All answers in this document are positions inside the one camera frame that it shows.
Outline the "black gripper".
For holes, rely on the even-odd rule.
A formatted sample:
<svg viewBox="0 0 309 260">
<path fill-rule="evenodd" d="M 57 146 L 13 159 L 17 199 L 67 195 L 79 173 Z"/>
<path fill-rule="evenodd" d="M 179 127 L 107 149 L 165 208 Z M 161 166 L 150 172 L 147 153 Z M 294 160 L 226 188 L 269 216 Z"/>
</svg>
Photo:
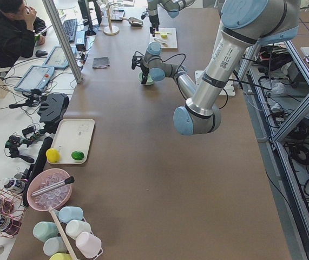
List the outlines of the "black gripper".
<svg viewBox="0 0 309 260">
<path fill-rule="evenodd" d="M 159 30 L 159 16 L 158 15 L 149 15 L 149 20 L 151 22 L 151 27 L 150 27 L 150 34 L 155 37 L 156 32 Z"/>
<path fill-rule="evenodd" d="M 142 72 L 140 72 L 140 82 L 142 85 L 146 85 L 148 80 L 149 69 L 144 64 L 144 55 L 139 51 L 135 51 L 134 55 L 132 56 L 131 69 L 135 70 L 136 67 L 141 68 Z"/>
</svg>

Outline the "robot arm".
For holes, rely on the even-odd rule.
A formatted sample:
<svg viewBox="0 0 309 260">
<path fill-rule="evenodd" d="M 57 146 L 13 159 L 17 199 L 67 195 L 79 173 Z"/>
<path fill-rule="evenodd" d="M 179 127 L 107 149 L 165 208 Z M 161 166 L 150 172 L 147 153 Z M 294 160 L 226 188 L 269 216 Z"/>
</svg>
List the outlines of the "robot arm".
<svg viewBox="0 0 309 260">
<path fill-rule="evenodd" d="M 189 7 L 195 2 L 195 0 L 150 0 L 147 1 L 147 11 L 151 26 L 149 28 L 152 36 L 155 36 L 155 32 L 158 31 L 160 20 L 158 13 L 158 6 L 167 12 L 171 18 L 178 16 L 179 12 L 186 7 Z"/>
<path fill-rule="evenodd" d="M 215 131 L 221 123 L 215 101 L 229 81 L 245 50 L 255 44 L 278 43 L 293 39 L 299 29 L 300 1 L 225 1 L 211 60 L 196 85 L 183 65 L 169 64 L 160 56 L 162 47 L 150 42 L 146 53 L 132 58 L 132 69 L 140 67 L 141 83 L 147 78 L 161 81 L 172 78 L 182 96 L 184 106 L 174 111 L 176 130 L 182 135 Z"/>
</svg>

